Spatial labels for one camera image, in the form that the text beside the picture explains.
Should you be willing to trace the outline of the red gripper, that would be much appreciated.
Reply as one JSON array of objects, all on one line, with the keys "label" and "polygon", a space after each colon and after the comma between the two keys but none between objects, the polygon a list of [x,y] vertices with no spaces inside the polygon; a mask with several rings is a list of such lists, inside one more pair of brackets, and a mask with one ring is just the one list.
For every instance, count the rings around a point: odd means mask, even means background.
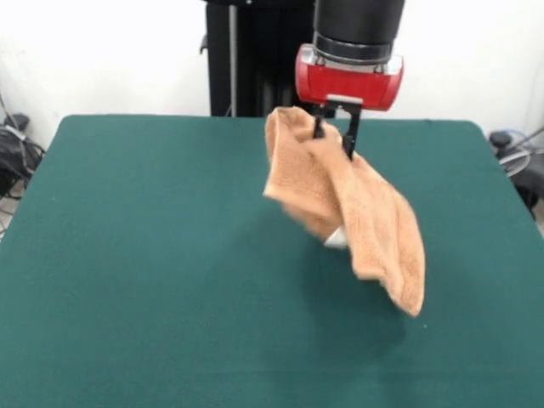
[{"label": "red gripper", "polygon": [[[325,137],[323,121],[329,101],[359,104],[369,111],[389,110],[400,89],[404,60],[399,55],[381,65],[346,65],[326,59],[314,50],[300,50],[295,63],[295,85],[298,97],[314,107],[313,139]],[[361,106],[343,106],[349,114],[343,150],[353,159],[358,136]]]}]

